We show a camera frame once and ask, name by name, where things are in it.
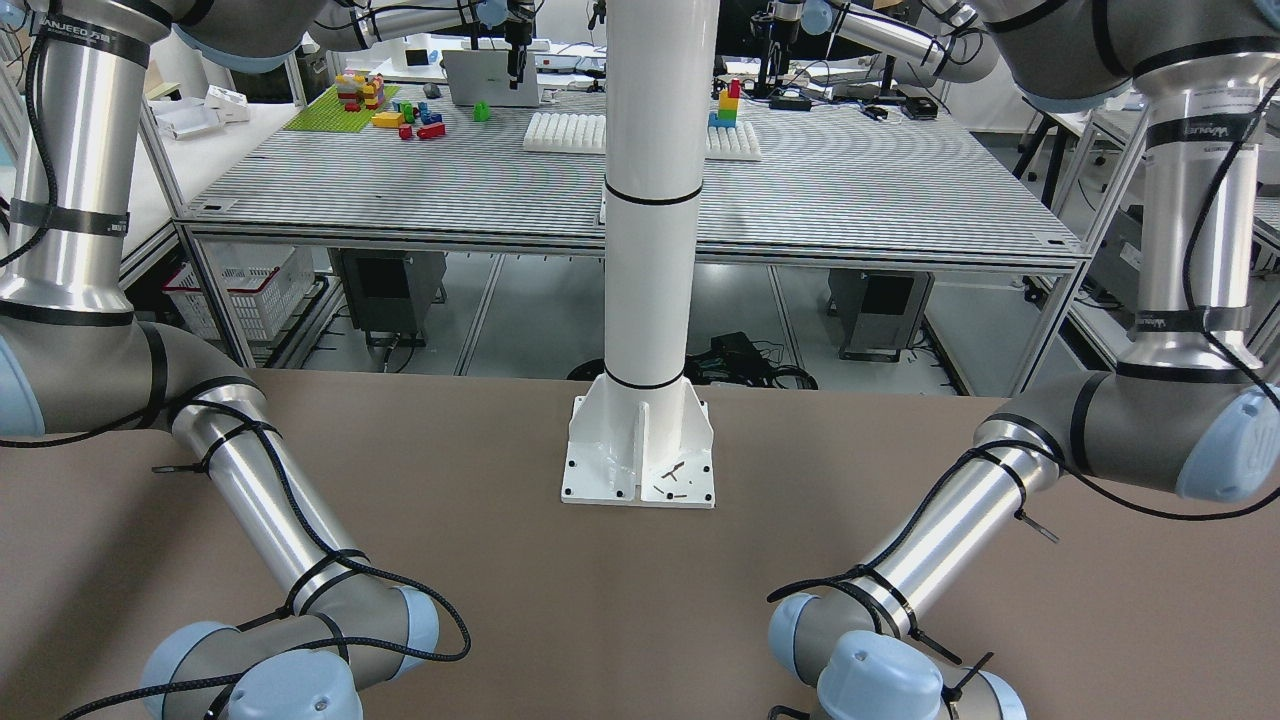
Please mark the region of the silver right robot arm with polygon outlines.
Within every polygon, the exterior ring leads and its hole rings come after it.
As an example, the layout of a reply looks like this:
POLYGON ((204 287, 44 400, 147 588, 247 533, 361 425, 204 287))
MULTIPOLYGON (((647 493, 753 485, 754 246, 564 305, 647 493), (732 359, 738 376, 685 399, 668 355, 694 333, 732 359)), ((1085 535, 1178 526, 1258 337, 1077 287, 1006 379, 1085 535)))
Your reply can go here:
POLYGON ((273 68, 337 1, 32 1, 26 159, 3 259, 3 443, 44 447, 157 429, 196 456, 284 605, 197 623, 155 651, 155 719, 358 719, 358 692, 436 652, 442 598, 371 568, 265 416, 262 391, 209 342, 141 322, 120 288, 145 72, 170 32, 220 63, 273 68))

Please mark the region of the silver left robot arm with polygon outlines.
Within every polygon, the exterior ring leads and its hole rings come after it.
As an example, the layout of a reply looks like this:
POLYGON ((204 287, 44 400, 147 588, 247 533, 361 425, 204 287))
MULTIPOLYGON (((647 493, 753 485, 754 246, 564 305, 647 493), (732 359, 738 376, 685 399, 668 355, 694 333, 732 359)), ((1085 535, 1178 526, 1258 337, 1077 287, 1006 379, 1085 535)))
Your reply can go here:
POLYGON ((977 1, 1041 108, 1146 97, 1140 279, 1112 372, 1010 398, 878 552, 771 594, 776 661, 814 717, 1010 719, 1018 696, 952 653, 922 614, 1027 500, 1060 477, 1210 502, 1251 497, 1277 461, 1277 388, 1248 350, 1260 145, 1277 92, 1275 1, 977 1))

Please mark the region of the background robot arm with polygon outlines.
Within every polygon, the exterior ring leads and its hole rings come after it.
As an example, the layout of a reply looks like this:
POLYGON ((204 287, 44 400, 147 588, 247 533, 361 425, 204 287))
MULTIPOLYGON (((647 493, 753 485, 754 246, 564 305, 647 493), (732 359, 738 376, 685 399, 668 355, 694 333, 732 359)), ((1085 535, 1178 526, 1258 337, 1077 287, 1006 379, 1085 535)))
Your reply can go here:
POLYGON ((897 67, 910 70, 909 85, 920 88, 936 81, 966 85, 986 78, 997 64, 998 49, 977 10, 963 1, 923 5, 940 22, 937 35, 851 1, 769 1, 751 17, 753 33, 762 41, 754 96, 765 99, 785 87, 780 77, 800 31, 846 38, 893 59, 884 65, 886 82, 897 67))

